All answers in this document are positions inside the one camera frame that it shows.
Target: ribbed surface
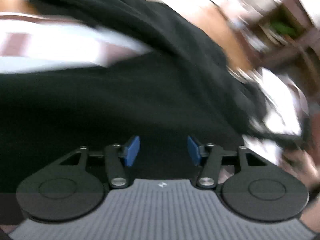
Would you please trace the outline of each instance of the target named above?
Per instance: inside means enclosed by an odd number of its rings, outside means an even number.
[[[270,225],[243,220],[228,211],[214,192],[197,190],[189,180],[136,179],[127,189],[111,191],[86,217],[59,225],[26,220],[10,236],[14,240],[311,240],[315,234],[298,220]]]

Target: gray gripper base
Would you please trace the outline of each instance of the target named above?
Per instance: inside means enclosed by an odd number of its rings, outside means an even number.
[[[311,240],[299,220],[260,224],[228,211],[212,191],[189,180],[136,179],[113,190],[94,212],[63,224],[25,220],[14,240]]]

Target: green object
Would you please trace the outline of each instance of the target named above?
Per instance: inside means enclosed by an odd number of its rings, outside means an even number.
[[[297,37],[295,29],[283,22],[271,22],[271,27],[280,35],[289,35],[291,38]]]

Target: black fabric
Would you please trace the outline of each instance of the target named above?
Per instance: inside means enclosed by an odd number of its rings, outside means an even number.
[[[133,134],[141,151],[132,178],[192,178],[190,134],[228,150],[243,144],[249,116],[258,115],[255,97],[228,73],[221,48],[167,5],[30,1],[42,14],[106,26],[153,51],[109,68],[0,75],[2,192],[76,147],[99,149]]]

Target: blue gripper pad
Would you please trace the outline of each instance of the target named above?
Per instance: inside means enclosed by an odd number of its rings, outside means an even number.
[[[190,136],[188,136],[187,138],[187,147],[193,164],[195,166],[198,166],[201,163],[202,157],[200,155],[198,145],[192,140]]]
[[[127,155],[124,157],[125,166],[132,166],[135,158],[140,150],[140,137],[136,136],[129,146],[124,147],[124,152],[127,152]]]
[[[136,179],[112,190],[90,214],[66,223],[26,219],[13,240],[312,240],[316,234],[295,218],[279,223],[246,220],[211,190],[189,180]]]

